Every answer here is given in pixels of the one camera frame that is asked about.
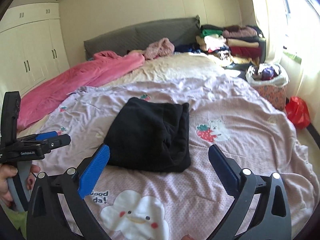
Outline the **black sweatshirt with orange cuff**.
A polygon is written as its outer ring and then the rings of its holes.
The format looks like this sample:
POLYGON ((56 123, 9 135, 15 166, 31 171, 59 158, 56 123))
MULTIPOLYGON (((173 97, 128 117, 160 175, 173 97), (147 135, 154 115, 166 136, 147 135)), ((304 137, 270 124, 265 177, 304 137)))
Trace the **black sweatshirt with orange cuff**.
POLYGON ((149 172, 183 172, 191 165, 189 104, 131 98, 104 139, 108 165, 149 172))

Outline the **white bag of small clothes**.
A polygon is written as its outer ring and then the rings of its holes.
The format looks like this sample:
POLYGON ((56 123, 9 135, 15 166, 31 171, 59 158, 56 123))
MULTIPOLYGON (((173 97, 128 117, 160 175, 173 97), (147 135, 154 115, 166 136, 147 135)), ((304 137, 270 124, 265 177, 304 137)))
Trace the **white bag of small clothes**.
POLYGON ((262 63, 248 68, 246 81, 253 87, 283 87, 289 83, 289 76, 278 63, 262 63))

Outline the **stack of folded clothes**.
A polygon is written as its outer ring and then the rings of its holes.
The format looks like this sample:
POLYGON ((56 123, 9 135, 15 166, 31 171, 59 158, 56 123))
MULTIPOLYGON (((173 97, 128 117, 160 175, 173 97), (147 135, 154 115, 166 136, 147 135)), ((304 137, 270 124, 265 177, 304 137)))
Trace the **stack of folded clothes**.
POLYGON ((258 39, 263 32, 253 25, 230 25, 217 27, 202 25, 196 43, 200 50, 221 67, 236 64, 259 65, 260 49, 258 39))

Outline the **pink plush blanket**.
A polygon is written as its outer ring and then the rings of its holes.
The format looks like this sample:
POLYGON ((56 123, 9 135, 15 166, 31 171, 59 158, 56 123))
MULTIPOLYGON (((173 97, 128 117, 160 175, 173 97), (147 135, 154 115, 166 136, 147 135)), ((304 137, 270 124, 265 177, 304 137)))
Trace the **pink plush blanket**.
POLYGON ((21 101, 17 130, 20 132, 52 113, 78 88, 100 87, 137 69, 144 62, 144 56, 137 52, 125 56, 110 50, 94 54, 93 60, 69 68, 25 94, 21 101))

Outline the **lilac strawberry bear bedsheet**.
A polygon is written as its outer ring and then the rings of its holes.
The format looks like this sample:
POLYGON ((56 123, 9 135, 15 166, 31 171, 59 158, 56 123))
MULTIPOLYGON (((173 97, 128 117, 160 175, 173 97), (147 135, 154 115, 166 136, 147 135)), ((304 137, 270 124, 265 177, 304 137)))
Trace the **lilac strawberry bear bedsheet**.
POLYGON ((286 115, 242 79, 222 75, 81 87, 41 129, 71 137, 69 146, 39 161, 42 170, 60 174, 92 155, 131 98, 189 104, 191 165, 181 173, 166 173, 107 164, 86 202, 113 239, 207 238, 233 201, 209 162, 212 144, 255 174, 278 172, 289 199, 292 234, 302 230, 319 201, 319 182, 308 149, 298 142, 286 115))

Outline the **red plastic bag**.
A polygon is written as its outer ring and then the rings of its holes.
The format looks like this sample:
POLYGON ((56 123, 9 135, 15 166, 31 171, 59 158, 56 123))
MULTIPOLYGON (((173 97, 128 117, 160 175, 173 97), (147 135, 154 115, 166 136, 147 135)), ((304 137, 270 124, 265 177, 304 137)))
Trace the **red plastic bag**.
POLYGON ((310 125, 311 121, 309 110, 303 99, 297 96, 292 96, 286 104, 285 110, 288 119, 296 128, 304 129, 310 125))

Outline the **floral pink storage basket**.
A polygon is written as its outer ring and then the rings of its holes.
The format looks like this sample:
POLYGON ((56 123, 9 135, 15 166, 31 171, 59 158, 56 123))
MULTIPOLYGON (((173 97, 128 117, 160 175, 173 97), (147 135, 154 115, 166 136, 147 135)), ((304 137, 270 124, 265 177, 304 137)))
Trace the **floral pink storage basket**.
POLYGON ((274 85, 263 85, 255 86, 254 89, 265 98, 275 109, 284 110, 286 106, 286 92, 287 85, 274 86, 274 85))

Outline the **dusty pink fuzzy garment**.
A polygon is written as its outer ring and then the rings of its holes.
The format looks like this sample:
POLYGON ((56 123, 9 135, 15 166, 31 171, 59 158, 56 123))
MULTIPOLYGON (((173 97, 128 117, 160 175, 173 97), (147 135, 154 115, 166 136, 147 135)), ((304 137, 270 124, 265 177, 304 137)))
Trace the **dusty pink fuzzy garment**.
POLYGON ((172 55, 175 51, 175 46, 170 42, 168 38, 162 38, 159 41, 153 42, 148 45, 144 51, 144 57, 146 60, 153 60, 158 57, 164 57, 172 55))

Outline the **beige bed sheet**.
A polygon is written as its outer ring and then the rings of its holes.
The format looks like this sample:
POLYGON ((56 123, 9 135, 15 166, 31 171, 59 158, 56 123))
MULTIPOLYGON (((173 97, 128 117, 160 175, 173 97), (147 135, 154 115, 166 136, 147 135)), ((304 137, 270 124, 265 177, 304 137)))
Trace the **beige bed sheet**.
MULTIPOLYGON (((223 67, 206 54, 182 53, 147 60, 137 69, 100 87, 118 86, 137 81, 162 82, 183 77, 206 79, 216 72, 221 72, 222 69, 223 67)), ((18 131, 18 136, 22 137, 39 131, 47 118, 48 115, 28 128, 18 131)))

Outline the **grey quilted headboard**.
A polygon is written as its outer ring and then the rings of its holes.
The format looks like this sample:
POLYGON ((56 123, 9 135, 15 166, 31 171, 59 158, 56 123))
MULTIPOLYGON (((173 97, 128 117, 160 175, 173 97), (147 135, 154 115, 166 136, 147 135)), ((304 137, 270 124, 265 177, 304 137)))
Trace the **grey quilted headboard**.
POLYGON ((134 24, 84 41, 85 59, 111 50, 120 56, 129 50, 145 49, 149 44, 168 38, 175 46, 194 43, 200 32, 200 17, 173 18, 134 24))

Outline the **blue garment by headboard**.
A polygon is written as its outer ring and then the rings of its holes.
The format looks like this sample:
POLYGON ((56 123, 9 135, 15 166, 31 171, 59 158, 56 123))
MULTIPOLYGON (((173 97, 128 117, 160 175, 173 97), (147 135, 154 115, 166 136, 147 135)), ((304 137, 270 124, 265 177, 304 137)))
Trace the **blue garment by headboard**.
POLYGON ((198 43, 182 44, 175 47, 175 53, 201 53, 200 45, 198 43))

